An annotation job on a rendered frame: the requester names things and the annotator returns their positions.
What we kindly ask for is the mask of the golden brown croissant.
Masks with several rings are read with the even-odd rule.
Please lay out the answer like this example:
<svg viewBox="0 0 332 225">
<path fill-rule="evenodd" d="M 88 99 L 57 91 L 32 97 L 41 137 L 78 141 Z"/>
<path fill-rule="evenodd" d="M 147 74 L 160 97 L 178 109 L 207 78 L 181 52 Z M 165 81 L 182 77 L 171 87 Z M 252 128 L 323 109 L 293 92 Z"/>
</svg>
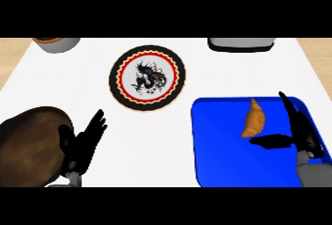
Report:
<svg viewBox="0 0 332 225">
<path fill-rule="evenodd" d="M 258 105 L 255 99 L 250 100 L 250 109 L 246 113 L 244 128 L 240 133 L 241 138 L 253 137 L 262 132 L 265 116 L 262 108 Z"/>
</svg>

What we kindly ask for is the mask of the grey and black appliance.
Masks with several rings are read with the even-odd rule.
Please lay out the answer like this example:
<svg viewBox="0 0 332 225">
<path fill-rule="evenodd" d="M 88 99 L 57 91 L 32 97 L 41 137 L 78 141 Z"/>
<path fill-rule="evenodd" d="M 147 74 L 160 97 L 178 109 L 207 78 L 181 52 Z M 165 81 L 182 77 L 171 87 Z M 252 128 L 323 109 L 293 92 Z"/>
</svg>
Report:
<svg viewBox="0 0 332 225">
<path fill-rule="evenodd" d="M 265 52 L 272 42 L 274 38 L 207 38 L 209 49 L 230 53 Z"/>
</svg>

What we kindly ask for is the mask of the black rimmed patterned plate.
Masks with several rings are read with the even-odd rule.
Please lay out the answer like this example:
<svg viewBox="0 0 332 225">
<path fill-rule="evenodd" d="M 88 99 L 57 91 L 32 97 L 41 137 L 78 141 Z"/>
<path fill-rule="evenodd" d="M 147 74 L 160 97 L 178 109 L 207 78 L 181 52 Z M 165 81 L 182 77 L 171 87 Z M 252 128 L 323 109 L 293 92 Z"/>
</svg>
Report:
<svg viewBox="0 0 332 225">
<path fill-rule="evenodd" d="M 110 93 L 117 103 L 131 110 L 151 112 L 162 109 L 176 99 L 184 82 L 184 63 L 165 47 L 134 47 L 112 65 Z"/>
</svg>

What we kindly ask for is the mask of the blue plastic tray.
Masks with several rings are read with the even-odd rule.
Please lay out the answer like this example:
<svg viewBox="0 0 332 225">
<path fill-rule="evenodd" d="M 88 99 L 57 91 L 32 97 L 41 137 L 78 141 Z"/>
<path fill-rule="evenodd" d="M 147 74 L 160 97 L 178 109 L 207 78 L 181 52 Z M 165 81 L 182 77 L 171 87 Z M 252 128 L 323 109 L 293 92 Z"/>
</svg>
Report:
<svg viewBox="0 0 332 225">
<path fill-rule="evenodd" d="M 262 132 L 290 136 L 290 125 L 278 97 L 199 98 L 191 105 L 191 135 L 197 183 L 203 187 L 299 187 L 295 145 L 264 149 L 240 137 L 250 100 L 262 108 Z M 332 155 L 308 163 L 332 165 Z"/>
</svg>

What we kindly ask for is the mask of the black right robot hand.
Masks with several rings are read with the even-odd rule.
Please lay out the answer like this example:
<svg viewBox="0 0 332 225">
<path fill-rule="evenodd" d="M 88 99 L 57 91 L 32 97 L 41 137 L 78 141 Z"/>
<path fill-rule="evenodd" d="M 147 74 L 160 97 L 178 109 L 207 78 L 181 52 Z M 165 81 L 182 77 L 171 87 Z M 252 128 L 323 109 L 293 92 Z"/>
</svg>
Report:
<svg viewBox="0 0 332 225">
<path fill-rule="evenodd" d="M 309 158 L 321 158 L 324 156 L 324 151 L 309 120 L 305 114 L 295 110 L 289 97 L 286 97 L 281 92 L 278 92 L 278 96 L 287 113 L 292 135 L 268 134 L 252 137 L 249 143 L 261 146 L 264 149 L 281 149 L 295 145 L 296 151 L 303 151 Z"/>
</svg>

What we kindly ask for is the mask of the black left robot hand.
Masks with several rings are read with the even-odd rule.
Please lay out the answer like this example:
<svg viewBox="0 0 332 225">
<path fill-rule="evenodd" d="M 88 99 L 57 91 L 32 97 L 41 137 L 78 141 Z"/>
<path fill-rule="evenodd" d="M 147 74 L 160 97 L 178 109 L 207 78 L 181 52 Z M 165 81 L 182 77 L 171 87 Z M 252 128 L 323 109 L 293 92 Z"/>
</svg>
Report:
<svg viewBox="0 0 332 225">
<path fill-rule="evenodd" d="M 64 154 L 60 168 L 60 176 L 66 178 L 72 172 L 82 175 L 89 167 L 91 158 L 107 125 L 104 124 L 103 110 L 91 117 L 88 126 L 82 132 L 73 134 L 69 126 L 58 126 L 58 147 Z"/>
</svg>

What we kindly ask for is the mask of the grey pot with brown contents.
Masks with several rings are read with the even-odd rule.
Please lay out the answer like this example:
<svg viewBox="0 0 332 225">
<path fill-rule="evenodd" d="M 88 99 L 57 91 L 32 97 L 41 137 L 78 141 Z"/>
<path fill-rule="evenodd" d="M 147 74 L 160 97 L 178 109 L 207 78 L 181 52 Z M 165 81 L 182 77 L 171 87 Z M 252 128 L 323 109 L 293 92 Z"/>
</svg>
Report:
<svg viewBox="0 0 332 225">
<path fill-rule="evenodd" d="M 69 51 L 79 43 L 79 38 L 33 38 L 39 48 L 51 54 L 63 53 Z"/>
</svg>

